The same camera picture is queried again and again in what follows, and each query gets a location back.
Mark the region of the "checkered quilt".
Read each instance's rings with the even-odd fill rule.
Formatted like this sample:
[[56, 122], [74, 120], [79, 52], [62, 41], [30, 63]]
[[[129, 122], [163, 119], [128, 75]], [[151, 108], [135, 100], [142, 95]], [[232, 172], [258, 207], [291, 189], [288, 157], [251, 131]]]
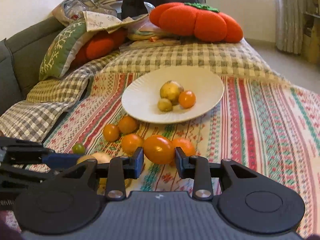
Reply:
[[71, 109], [86, 87], [92, 88], [100, 72], [148, 73], [165, 67], [193, 66], [218, 75], [250, 77], [287, 83], [245, 41], [203, 43], [184, 40], [176, 46], [127, 48], [93, 60], [60, 79], [36, 84], [26, 100], [15, 103], [1, 115], [1, 131], [7, 137], [41, 142], [63, 112]]

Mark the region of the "mandarin top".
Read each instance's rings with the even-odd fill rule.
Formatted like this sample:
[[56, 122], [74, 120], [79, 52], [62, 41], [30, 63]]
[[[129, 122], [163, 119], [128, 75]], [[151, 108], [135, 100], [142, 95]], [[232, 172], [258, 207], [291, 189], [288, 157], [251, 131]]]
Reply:
[[130, 134], [138, 129], [139, 123], [136, 119], [131, 116], [124, 116], [118, 122], [118, 127], [121, 133]]

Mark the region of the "folded fabric bundle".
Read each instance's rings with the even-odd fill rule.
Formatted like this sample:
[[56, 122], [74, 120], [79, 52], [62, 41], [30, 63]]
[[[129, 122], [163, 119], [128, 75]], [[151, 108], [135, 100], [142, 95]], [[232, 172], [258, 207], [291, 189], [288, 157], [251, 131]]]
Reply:
[[175, 36], [151, 23], [148, 16], [127, 26], [127, 37], [132, 41]]

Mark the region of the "large yellow melon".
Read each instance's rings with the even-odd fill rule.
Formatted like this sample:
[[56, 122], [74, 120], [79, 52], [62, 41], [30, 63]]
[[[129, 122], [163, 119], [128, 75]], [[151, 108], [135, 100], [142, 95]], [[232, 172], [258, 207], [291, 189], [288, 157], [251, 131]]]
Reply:
[[[112, 159], [112, 156], [108, 155], [107, 153], [103, 152], [96, 152], [92, 154], [92, 157], [97, 159], [98, 164], [109, 163]], [[125, 187], [128, 188], [132, 183], [132, 179], [125, 179]]]

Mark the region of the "floral cloth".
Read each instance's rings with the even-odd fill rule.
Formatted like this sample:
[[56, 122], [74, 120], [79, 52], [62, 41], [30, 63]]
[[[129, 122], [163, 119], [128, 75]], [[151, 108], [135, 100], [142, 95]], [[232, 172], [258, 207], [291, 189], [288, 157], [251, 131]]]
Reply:
[[86, 23], [87, 32], [105, 30], [108, 33], [113, 33], [119, 28], [125, 28], [127, 26], [130, 26], [131, 24], [142, 21], [144, 18], [148, 17], [148, 14], [143, 14], [138, 16], [136, 19], [127, 17], [124, 20], [120, 20], [119, 18], [113, 15], [102, 14], [92, 11], [84, 11], [83, 15]]

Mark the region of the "tan longan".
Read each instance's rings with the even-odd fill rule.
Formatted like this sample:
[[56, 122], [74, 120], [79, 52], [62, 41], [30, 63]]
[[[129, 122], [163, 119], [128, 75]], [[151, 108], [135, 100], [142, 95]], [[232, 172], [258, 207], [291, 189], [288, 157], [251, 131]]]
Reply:
[[82, 155], [77, 161], [76, 161], [76, 164], [79, 164], [81, 162], [84, 162], [86, 160], [96, 160], [95, 156], [93, 155]]
[[157, 107], [161, 112], [170, 112], [172, 111], [172, 102], [167, 98], [159, 99]]

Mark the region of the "large tomato plush cushion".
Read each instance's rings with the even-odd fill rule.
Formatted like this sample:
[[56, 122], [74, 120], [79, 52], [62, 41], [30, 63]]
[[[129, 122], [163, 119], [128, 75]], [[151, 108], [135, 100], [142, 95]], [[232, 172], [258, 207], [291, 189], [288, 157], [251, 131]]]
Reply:
[[200, 3], [161, 4], [150, 12], [149, 19], [167, 33], [193, 36], [203, 42], [238, 43], [244, 36], [234, 18]]

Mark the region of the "green embroidered pillow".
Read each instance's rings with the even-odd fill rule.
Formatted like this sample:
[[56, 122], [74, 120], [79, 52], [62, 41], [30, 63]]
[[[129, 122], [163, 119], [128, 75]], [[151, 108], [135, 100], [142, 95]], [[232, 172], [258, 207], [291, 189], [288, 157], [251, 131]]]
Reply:
[[79, 50], [96, 34], [87, 31], [84, 19], [65, 27], [49, 46], [39, 69], [39, 80], [60, 79], [69, 70]]

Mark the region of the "wooden shelf unit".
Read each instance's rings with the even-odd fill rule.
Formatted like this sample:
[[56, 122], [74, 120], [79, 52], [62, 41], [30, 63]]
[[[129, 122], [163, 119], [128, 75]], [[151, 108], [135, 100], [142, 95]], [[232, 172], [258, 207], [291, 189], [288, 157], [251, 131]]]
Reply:
[[319, 0], [305, 0], [302, 57], [319, 64]]

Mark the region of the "small red plush cushion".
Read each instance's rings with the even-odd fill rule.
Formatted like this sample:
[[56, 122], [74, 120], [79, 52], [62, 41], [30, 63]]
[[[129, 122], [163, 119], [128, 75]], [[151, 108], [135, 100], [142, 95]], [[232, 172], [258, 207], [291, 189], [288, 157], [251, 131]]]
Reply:
[[98, 32], [81, 47], [71, 63], [71, 68], [81, 67], [117, 50], [125, 42], [126, 37], [127, 30], [124, 28], [120, 28], [111, 34], [107, 31]]

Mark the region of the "orange tomato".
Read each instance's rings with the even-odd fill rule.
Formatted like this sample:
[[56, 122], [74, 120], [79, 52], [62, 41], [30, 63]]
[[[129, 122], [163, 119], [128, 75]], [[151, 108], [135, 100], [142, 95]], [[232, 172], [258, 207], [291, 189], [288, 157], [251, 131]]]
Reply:
[[103, 136], [108, 142], [115, 142], [120, 137], [120, 130], [118, 126], [113, 124], [107, 124], [103, 128]]
[[162, 135], [152, 135], [143, 142], [144, 155], [158, 165], [171, 163], [175, 158], [172, 142]]
[[178, 98], [179, 105], [188, 109], [196, 103], [196, 96], [191, 90], [183, 91]]

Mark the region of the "mandarin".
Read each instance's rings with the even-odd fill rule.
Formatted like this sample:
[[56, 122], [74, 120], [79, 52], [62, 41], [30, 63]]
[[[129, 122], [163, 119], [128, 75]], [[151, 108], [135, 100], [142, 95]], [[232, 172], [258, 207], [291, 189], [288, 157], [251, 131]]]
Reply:
[[138, 147], [143, 146], [144, 140], [136, 134], [127, 134], [122, 138], [121, 148], [125, 154], [132, 156]]
[[118, 122], [118, 127], [121, 133], [130, 134], [138, 129], [139, 123], [136, 119], [131, 116], [124, 116]]
[[196, 150], [191, 141], [185, 138], [177, 138], [171, 140], [173, 148], [180, 147], [186, 156], [196, 155]]

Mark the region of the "white ribbed plate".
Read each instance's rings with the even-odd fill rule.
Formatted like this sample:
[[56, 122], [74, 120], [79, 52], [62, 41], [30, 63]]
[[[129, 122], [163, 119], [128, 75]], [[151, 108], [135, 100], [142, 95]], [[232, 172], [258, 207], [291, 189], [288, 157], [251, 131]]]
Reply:
[[221, 78], [208, 69], [168, 67], [133, 81], [121, 104], [137, 120], [173, 124], [207, 113], [220, 102], [224, 91]]

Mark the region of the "curtain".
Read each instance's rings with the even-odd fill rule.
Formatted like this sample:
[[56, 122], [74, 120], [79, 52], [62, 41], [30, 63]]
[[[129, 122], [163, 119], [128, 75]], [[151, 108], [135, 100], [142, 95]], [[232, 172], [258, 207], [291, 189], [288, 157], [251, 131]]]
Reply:
[[304, 14], [308, 0], [277, 0], [276, 48], [299, 55], [302, 51]]

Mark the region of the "patterned red green cloth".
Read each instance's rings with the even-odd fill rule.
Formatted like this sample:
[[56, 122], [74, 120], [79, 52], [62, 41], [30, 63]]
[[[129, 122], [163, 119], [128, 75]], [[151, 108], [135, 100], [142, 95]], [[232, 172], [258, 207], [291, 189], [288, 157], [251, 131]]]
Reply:
[[[56, 151], [70, 151], [81, 141], [89, 152], [113, 157], [120, 142], [107, 142], [103, 127], [125, 116], [124, 90], [138, 73], [103, 73], [90, 96], [79, 103], [45, 141]], [[319, 233], [319, 95], [289, 85], [223, 77], [221, 101], [205, 115], [180, 124], [142, 122], [142, 138], [162, 135], [190, 140], [196, 154], [210, 161], [231, 158], [295, 190], [305, 203], [301, 236]]]

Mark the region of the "brown yellow pear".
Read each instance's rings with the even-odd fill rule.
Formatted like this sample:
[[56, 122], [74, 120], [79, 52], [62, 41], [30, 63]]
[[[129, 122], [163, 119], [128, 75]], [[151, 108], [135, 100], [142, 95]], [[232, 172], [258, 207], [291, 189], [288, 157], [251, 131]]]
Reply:
[[182, 85], [176, 81], [170, 80], [162, 85], [159, 90], [159, 94], [161, 98], [167, 98], [172, 102], [173, 105], [177, 105], [178, 98], [183, 91], [184, 88]]

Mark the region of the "silver storage bag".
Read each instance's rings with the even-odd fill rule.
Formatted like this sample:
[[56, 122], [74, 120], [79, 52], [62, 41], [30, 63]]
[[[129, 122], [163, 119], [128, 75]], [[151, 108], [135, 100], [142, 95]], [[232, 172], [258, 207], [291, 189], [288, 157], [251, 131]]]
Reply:
[[52, 15], [65, 27], [83, 18], [84, 11], [117, 16], [116, 9], [92, 0], [64, 0], [52, 10]]

